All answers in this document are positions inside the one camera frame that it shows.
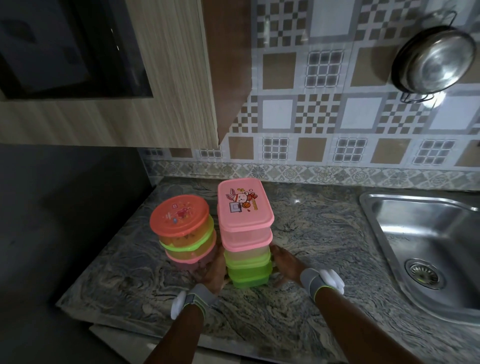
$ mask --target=stainless steel pot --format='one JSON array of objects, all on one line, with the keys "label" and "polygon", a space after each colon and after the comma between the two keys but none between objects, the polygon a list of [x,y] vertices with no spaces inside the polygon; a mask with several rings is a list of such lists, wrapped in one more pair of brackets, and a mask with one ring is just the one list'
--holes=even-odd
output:
[{"label": "stainless steel pot", "polygon": [[[392,65],[392,82],[403,91],[402,102],[423,102],[453,85],[468,71],[475,52],[472,37],[451,26],[436,26],[415,35]],[[412,94],[426,97],[412,100]]]}]

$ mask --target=dark wall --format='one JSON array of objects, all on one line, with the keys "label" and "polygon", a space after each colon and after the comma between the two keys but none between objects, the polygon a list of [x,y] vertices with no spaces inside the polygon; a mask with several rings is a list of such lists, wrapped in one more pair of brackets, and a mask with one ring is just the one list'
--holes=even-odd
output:
[{"label": "dark wall", "polygon": [[151,189],[135,148],[0,145],[0,363],[124,363],[54,303]]}]

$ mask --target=stack of containers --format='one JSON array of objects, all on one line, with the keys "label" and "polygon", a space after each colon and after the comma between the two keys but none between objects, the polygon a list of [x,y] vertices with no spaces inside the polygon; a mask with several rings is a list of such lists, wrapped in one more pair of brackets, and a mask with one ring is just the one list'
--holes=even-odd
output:
[{"label": "stack of containers", "polygon": [[214,222],[201,197],[184,194],[164,201],[152,212],[150,227],[181,270],[196,270],[215,256]]},{"label": "stack of containers", "polygon": [[274,215],[260,180],[241,178],[218,185],[218,223],[228,275],[237,288],[268,282]]}]

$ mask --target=hand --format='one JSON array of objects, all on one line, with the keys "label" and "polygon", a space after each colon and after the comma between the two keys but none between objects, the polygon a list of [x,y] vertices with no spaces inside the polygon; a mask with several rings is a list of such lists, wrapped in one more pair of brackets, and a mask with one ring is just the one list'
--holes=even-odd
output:
[{"label": "hand", "polygon": [[273,243],[270,244],[270,251],[272,252],[273,260],[275,261],[278,271],[283,275],[283,278],[275,285],[279,287],[286,283],[286,281],[292,280],[300,285],[300,287],[303,287],[300,281],[300,274],[308,267],[288,250]]},{"label": "hand", "polygon": [[215,258],[212,261],[207,273],[202,278],[201,282],[208,290],[215,296],[222,291],[225,286],[225,275],[227,274],[227,266],[225,264],[225,257],[223,255],[225,249],[222,245],[217,244],[217,251]]}]

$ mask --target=kitchen wall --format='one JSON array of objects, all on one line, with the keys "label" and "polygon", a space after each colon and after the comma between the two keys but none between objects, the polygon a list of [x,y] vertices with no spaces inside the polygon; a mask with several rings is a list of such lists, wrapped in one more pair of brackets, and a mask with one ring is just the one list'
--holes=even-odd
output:
[{"label": "kitchen wall", "polygon": [[422,104],[389,79],[399,48],[448,10],[480,43],[480,0],[254,1],[253,90],[229,133],[216,150],[140,148],[151,181],[480,189],[480,56]]},{"label": "kitchen wall", "polygon": [[125,363],[54,304],[151,192],[137,151],[0,144],[0,170],[0,363]]}]

